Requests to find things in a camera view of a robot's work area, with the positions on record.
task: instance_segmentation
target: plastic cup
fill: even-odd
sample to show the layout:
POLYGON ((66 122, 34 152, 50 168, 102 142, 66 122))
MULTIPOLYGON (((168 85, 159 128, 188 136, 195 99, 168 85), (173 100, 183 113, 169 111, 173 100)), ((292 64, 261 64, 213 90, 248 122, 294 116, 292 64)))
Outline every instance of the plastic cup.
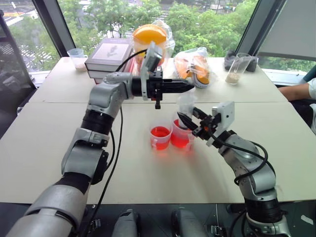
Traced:
POLYGON ((156 120, 150 126, 150 143, 152 148, 160 151, 169 146, 172 125, 167 120, 156 120))
POLYGON ((85 67, 85 61, 88 55, 83 54, 83 49, 73 48, 67 51, 69 57, 71 58, 77 71, 85 72, 87 68, 85 67))
POLYGON ((248 67, 252 57, 246 53, 238 53, 231 68, 228 71, 226 82, 235 85, 248 67))
POLYGON ((177 114, 174 115, 172 121, 171 144, 185 151, 191 150, 193 147, 194 136, 188 128, 181 128, 180 119, 177 114))
MULTIPOLYGON (((197 97, 194 96, 193 90, 182 93, 177 99, 177 104, 179 105, 179 112, 192 118, 194 103, 196 101, 197 97)), ((186 126, 182 123, 181 120, 179 120, 179 125, 182 128, 186 128, 186 126)))

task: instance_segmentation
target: window frame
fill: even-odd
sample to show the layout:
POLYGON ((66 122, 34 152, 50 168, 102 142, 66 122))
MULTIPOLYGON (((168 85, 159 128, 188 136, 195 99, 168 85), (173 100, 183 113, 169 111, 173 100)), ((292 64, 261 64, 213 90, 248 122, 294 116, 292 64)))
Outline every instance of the window frame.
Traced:
MULTIPOLYGON (((236 53, 256 55, 287 0, 258 0, 248 25, 239 41, 236 53)), ((75 48, 57 0, 32 0, 53 44, 61 57, 75 48)))
POLYGON ((63 13, 57 0, 32 0, 48 35, 61 57, 68 57, 67 51, 75 48, 63 13))
POLYGON ((257 55, 260 46, 281 13, 287 0, 258 0, 248 25, 241 37, 236 53, 257 55))

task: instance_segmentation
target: person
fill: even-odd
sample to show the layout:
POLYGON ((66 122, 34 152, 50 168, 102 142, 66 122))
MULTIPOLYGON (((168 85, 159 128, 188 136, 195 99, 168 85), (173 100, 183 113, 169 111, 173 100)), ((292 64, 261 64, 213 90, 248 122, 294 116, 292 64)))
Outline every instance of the person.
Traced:
POLYGON ((294 86, 280 87, 279 91, 292 103, 295 110, 299 113, 302 119, 316 134, 316 103, 304 104, 297 100, 315 99, 316 100, 316 78, 308 83, 294 86))

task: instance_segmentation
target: white sleeve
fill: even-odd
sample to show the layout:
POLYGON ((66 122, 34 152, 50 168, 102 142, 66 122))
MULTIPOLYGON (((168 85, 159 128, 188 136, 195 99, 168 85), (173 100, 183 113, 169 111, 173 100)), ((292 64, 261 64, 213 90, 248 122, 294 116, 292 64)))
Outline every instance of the white sleeve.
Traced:
POLYGON ((310 96, 316 100, 316 78, 310 80, 308 84, 309 84, 308 92, 310 96))

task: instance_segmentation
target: book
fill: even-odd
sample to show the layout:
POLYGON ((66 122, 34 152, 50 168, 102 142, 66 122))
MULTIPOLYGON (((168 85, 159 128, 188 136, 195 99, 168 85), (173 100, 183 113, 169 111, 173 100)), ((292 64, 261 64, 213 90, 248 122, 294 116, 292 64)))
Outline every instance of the book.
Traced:
POLYGON ((104 38, 85 65, 92 71, 115 72, 131 51, 130 39, 104 38))
MULTIPOLYGON (((120 72, 129 72, 129 73, 131 73, 132 69, 133 69, 133 63, 134 63, 134 59, 132 58, 131 60, 129 60, 126 63, 125 67, 123 67, 120 70, 120 72)), ((92 71, 92 70, 88 71, 89 77, 93 78, 96 84, 101 83, 103 81, 103 78, 109 73, 112 73, 112 72, 92 71)))

